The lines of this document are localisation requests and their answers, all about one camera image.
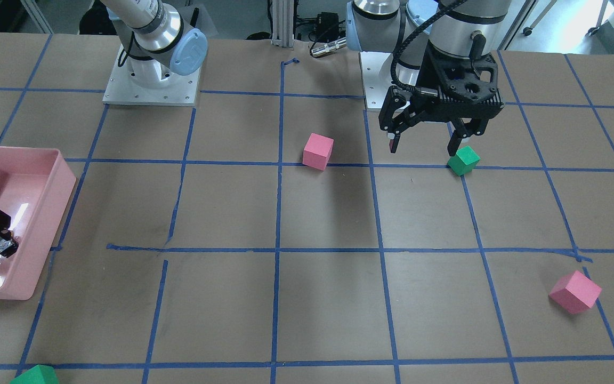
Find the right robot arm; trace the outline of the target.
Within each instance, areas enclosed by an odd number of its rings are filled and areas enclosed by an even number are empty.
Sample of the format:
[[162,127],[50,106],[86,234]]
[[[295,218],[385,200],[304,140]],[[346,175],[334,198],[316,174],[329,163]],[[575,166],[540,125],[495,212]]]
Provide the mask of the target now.
[[0,33],[0,146],[136,162],[194,113],[205,35],[162,1],[107,1],[116,36]]

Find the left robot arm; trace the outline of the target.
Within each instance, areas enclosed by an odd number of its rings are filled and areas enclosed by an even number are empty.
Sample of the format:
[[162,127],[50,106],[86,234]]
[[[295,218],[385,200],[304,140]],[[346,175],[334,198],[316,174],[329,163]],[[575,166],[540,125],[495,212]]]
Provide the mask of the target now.
[[345,37],[360,53],[368,107],[395,153],[422,122],[450,123],[447,151],[503,109],[491,46],[509,1],[351,1]]

